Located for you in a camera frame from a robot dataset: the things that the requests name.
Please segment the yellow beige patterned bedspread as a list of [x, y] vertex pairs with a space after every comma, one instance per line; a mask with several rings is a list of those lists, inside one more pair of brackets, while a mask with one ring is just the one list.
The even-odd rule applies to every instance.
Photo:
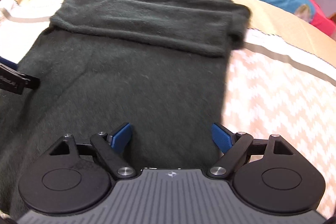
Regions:
[[[242, 50], [232, 53], [222, 111], [234, 131], [280, 134], [323, 175], [318, 211], [335, 212], [335, 41], [259, 0]], [[19, 62], [63, 0], [1, 0], [1, 56]]]

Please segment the dark green knit sweater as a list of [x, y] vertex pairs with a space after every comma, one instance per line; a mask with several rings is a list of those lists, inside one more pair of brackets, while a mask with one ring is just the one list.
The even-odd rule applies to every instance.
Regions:
[[210, 127], [250, 16], [231, 0], [64, 0], [19, 63], [40, 87], [1, 91], [1, 210], [25, 213], [19, 178], [66, 133], [128, 122], [135, 169], [209, 168], [219, 156]]

